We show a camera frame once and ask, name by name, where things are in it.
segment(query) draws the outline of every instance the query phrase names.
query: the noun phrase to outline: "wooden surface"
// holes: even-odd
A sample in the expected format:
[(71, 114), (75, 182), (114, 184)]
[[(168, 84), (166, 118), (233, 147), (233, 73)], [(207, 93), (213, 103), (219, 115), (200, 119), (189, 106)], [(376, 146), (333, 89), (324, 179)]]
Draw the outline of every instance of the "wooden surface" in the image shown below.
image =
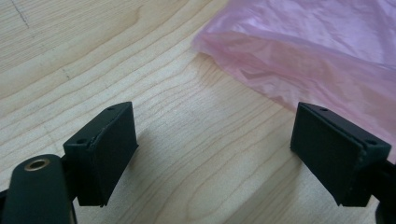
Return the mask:
[(79, 223), (374, 223), (337, 207), (290, 150), (294, 114), (191, 40), (225, 0), (0, 0), (0, 190), (35, 155), (133, 101), (140, 145)]

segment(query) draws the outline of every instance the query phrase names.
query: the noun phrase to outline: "pink plastic sheet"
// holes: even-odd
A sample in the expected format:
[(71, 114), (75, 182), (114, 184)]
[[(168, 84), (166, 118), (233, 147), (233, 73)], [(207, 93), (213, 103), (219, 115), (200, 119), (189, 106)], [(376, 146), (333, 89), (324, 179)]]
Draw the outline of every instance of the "pink plastic sheet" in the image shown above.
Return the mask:
[(231, 0), (193, 46), (290, 109), (328, 107), (396, 147), (394, 0)]

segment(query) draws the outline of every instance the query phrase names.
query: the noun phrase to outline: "light wood grain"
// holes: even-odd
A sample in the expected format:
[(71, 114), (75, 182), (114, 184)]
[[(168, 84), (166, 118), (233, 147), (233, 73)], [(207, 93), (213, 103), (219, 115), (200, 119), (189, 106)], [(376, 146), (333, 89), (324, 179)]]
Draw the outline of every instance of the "light wood grain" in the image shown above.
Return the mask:
[(191, 49), (225, 0), (0, 0), (0, 190), (12, 169), (133, 101), (140, 145), (79, 223), (374, 223), (290, 150), (294, 114)]

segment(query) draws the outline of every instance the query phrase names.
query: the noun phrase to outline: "screw hole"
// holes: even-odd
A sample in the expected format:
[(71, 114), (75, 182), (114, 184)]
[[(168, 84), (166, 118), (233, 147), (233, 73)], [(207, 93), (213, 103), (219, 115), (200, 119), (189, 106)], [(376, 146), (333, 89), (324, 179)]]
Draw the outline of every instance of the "screw hole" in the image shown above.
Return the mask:
[(25, 171), (36, 171), (46, 167), (48, 164), (50, 164), (50, 161), (48, 159), (38, 159), (35, 161), (31, 161), (25, 166), (24, 169)]
[(81, 139), (77, 140), (77, 144), (84, 144), (86, 142), (87, 142), (87, 139), (85, 139), (85, 138), (81, 138)]
[(365, 140), (366, 143), (375, 146), (376, 145), (376, 141), (373, 140)]

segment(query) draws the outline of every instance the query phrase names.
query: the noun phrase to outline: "table surface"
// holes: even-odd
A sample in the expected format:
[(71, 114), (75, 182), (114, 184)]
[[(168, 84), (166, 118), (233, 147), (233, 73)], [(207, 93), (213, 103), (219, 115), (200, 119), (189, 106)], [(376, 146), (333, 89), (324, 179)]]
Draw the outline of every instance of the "table surface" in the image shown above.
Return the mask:
[(35, 155), (132, 101), (140, 147), (79, 223), (374, 223), (290, 152), (294, 113), (191, 49), (225, 0), (0, 1), (0, 190)]

